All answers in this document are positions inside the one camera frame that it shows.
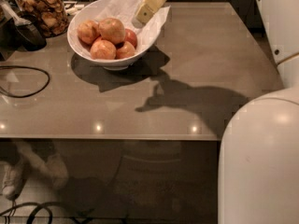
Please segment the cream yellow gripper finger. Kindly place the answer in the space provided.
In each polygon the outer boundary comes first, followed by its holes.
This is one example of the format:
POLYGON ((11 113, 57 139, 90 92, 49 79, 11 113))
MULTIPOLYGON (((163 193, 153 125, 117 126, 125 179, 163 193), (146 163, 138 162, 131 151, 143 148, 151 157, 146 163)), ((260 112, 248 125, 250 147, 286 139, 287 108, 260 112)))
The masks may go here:
POLYGON ((135 11, 135 19, 142 24, 148 23, 165 2, 166 0, 141 0, 135 11))

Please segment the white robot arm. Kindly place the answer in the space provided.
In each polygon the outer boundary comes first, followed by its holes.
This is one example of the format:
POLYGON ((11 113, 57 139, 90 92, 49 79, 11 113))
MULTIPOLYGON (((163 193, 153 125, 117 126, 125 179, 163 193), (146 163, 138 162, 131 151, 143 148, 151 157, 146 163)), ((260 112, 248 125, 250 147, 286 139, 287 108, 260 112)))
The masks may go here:
POLYGON ((221 140, 218 224, 299 224, 299 0, 255 0, 283 88, 233 116, 221 140))

